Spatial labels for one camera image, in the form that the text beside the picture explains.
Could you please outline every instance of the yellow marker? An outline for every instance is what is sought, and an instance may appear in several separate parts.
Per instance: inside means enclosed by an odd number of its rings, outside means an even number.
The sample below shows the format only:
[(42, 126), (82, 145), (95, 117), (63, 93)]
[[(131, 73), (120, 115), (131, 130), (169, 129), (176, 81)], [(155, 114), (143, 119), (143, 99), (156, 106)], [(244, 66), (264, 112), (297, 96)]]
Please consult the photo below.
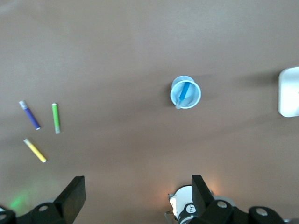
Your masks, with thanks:
[(40, 159), (42, 162), (46, 162), (47, 159), (41, 154), (40, 151), (29, 141), (29, 139), (24, 140), (25, 144), (31, 149), (31, 151)]

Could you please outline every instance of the green light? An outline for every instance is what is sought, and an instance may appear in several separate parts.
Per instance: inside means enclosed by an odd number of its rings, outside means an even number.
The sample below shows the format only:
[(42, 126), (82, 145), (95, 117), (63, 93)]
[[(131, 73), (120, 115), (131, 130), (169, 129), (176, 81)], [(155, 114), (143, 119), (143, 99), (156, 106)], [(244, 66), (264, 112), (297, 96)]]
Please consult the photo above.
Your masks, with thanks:
[(11, 203), (10, 203), (10, 209), (14, 210), (17, 214), (24, 214), (28, 212), (28, 195), (23, 193), (16, 197)]

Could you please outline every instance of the blue marker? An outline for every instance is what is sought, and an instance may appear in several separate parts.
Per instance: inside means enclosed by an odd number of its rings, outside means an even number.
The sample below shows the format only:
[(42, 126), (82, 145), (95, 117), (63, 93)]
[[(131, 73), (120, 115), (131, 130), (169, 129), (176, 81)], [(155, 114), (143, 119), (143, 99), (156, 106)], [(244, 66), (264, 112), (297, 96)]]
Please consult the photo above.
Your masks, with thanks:
[(178, 98), (177, 104), (176, 104), (176, 108), (177, 109), (181, 109), (181, 104), (183, 102), (183, 100), (185, 99), (186, 93), (189, 89), (190, 83), (189, 82), (185, 82), (183, 90), (181, 92), (181, 95)]
[(37, 122), (36, 118), (33, 116), (31, 110), (29, 109), (29, 107), (27, 106), (27, 104), (25, 103), (25, 101), (20, 101), (19, 104), (21, 105), (22, 109), (25, 111), (25, 113), (27, 114), (27, 116), (29, 117), (31, 123), (33, 124), (33, 126), (36, 128), (36, 130), (41, 129), (41, 126), (39, 125), (39, 123)]

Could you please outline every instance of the white cup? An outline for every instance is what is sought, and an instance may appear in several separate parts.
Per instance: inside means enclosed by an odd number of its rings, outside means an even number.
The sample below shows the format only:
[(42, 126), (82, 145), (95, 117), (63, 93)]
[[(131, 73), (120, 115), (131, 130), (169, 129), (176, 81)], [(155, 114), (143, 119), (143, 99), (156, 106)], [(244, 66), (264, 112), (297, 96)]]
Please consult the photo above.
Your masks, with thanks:
[(177, 105), (178, 99), (186, 82), (189, 82), (190, 86), (186, 93), (185, 99), (181, 102), (180, 107), (182, 109), (194, 107), (201, 98), (200, 87), (195, 83), (195, 81), (189, 76), (179, 76), (172, 82), (171, 85), (170, 98), (173, 104)]

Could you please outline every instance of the logo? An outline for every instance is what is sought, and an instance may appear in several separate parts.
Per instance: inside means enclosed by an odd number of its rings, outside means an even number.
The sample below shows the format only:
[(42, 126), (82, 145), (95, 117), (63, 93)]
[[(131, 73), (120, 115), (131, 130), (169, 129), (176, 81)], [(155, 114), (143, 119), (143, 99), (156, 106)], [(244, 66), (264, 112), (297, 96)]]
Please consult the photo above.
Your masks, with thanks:
[(193, 204), (189, 204), (186, 208), (186, 211), (191, 214), (191, 213), (196, 212), (196, 209)]

